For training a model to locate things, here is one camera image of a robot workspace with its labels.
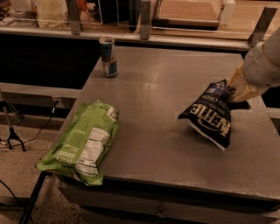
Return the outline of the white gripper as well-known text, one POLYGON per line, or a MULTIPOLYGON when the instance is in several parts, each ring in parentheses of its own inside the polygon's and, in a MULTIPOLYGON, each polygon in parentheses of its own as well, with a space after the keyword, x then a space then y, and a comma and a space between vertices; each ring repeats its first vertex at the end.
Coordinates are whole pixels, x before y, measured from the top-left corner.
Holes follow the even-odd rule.
POLYGON ((247 53, 243 64, 227 81, 235 89, 230 102, 245 102, 280 85, 280 42, 258 43, 247 53))

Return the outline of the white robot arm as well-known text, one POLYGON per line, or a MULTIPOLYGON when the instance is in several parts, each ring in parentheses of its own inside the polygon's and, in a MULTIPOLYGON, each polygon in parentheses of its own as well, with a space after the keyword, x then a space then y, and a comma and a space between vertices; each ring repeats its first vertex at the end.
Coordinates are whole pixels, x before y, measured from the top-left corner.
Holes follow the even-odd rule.
POLYGON ((235 89, 230 102, 243 102, 280 86, 280 28, 246 54, 227 84, 235 89))

